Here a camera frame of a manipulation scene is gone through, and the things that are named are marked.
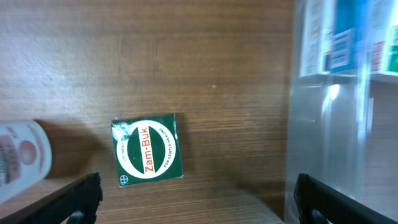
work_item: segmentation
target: white bottle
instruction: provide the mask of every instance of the white bottle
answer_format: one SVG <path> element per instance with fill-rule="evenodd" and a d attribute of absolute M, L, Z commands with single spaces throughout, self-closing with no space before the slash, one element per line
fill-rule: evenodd
<path fill-rule="evenodd" d="M 39 124 L 0 123 L 0 203 L 43 179 L 51 163 L 50 142 Z"/>

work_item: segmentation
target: transparent plastic wall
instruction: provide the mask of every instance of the transparent plastic wall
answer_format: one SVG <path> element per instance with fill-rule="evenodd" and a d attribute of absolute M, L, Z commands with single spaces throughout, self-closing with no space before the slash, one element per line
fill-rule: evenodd
<path fill-rule="evenodd" d="M 296 0 L 286 223 L 299 173 L 398 221 L 397 5 Z"/>

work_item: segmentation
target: red circle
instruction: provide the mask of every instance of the red circle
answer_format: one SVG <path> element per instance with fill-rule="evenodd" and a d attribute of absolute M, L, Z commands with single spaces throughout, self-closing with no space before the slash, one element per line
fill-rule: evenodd
<path fill-rule="evenodd" d="M 36 147 L 30 141 L 23 141 L 19 146 L 19 157 L 25 165 L 31 165 L 36 160 Z"/>

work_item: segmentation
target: green box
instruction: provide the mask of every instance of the green box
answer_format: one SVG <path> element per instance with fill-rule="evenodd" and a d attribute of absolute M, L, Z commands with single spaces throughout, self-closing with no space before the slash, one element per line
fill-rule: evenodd
<path fill-rule="evenodd" d="M 111 122 L 121 187 L 183 177 L 175 114 Z"/>

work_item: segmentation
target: wooden table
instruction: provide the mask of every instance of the wooden table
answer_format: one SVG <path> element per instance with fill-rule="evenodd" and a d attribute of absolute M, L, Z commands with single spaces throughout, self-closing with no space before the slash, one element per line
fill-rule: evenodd
<path fill-rule="evenodd" d="M 53 150 L 48 177 L 0 217 L 99 172 L 98 223 L 281 223 L 293 11 L 0 0 L 0 119 L 36 119 Z M 185 177 L 119 188 L 109 122 L 173 112 Z"/>

